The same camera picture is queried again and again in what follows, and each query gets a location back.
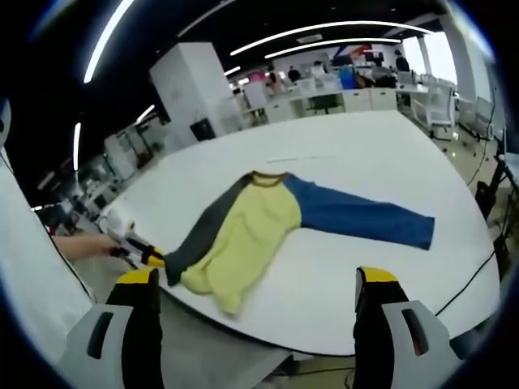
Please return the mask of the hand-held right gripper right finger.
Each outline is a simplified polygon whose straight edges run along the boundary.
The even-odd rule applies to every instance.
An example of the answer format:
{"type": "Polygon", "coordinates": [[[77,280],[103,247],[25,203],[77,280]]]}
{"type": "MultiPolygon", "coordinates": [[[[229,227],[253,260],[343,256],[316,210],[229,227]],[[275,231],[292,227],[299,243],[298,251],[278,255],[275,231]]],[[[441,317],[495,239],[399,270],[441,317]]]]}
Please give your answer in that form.
{"type": "Polygon", "coordinates": [[[446,326],[389,271],[357,268],[355,314],[355,388],[439,388],[461,365],[446,326]]]}

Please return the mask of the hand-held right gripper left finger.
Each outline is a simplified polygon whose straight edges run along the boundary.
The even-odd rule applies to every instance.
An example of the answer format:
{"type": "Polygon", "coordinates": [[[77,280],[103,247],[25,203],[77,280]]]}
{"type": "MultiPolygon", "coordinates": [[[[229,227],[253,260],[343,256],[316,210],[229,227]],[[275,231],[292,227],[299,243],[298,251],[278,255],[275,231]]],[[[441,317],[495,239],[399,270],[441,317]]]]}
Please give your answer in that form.
{"type": "Polygon", "coordinates": [[[159,271],[122,275],[66,336],[58,371],[73,388],[162,388],[159,271]]]}

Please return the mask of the person's left hand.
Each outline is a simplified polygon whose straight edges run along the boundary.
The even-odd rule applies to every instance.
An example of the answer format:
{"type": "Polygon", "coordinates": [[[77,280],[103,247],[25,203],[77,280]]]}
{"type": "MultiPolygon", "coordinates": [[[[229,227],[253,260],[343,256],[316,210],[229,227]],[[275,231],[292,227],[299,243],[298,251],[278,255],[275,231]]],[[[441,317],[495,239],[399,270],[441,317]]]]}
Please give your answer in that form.
{"type": "Polygon", "coordinates": [[[107,234],[84,236],[84,252],[86,256],[108,255],[119,247],[117,241],[107,234]]]}

